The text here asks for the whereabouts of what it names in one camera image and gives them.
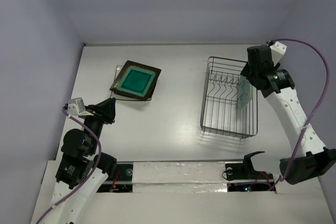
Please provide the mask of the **pale green glass plate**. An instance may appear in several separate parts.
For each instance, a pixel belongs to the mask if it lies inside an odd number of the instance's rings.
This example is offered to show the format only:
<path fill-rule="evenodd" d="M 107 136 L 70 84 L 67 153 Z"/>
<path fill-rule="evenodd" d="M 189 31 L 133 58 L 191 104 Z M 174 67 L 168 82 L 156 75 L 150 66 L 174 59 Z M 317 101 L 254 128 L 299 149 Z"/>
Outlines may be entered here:
<path fill-rule="evenodd" d="M 253 97 L 252 88 L 249 81 L 244 76 L 239 77 L 237 88 L 237 108 L 238 110 L 242 110 Z"/>

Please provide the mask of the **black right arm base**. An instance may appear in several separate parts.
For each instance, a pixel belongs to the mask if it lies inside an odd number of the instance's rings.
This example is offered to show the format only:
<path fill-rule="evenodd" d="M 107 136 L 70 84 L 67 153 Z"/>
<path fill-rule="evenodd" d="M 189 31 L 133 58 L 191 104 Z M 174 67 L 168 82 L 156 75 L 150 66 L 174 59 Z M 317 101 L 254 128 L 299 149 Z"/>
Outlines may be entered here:
<path fill-rule="evenodd" d="M 233 180 L 256 180 L 261 175 L 261 172 L 256 171 L 252 165 L 251 158 L 265 151 L 256 151 L 246 154 L 240 162 L 225 163 L 225 169 L 222 172 L 222 177 L 227 181 Z"/>

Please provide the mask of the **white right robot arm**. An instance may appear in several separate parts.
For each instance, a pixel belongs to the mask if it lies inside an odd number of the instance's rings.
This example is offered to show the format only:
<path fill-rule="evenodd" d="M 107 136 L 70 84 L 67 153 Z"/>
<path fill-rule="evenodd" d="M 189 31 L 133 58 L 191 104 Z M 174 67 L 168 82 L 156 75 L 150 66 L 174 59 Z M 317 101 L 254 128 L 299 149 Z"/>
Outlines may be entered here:
<path fill-rule="evenodd" d="M 247 63 L 241 75 L 257 90 L 275 111 L 292 147 L 292 156 L 279 164 L 280 181 L 291 185 L 324 175 L 335 164 L 335 149 L 329 149 L 311 126 L 297 96 L 295 83 L 279 59 L 286 45 L 269 44 L 247 48 Z"/>

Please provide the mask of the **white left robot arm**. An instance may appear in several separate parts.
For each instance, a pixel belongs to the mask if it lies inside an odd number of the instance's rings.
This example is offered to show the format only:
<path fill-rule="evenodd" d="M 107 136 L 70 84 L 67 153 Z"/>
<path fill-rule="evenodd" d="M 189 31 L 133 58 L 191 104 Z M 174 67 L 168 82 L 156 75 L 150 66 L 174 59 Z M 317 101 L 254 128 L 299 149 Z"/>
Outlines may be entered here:
<path fill-rule="evenodd" d="M 80 128 L 64 135 L 50 211 L 43 223 L 81 223 L 99 187 L 115 176 L 117 160 L 102 152 L 99 140 L 103 126 L 115 122 L 115 107 L 114 98 L 92 105 L 75 98 L 63 107 L 65 116 Z"/>

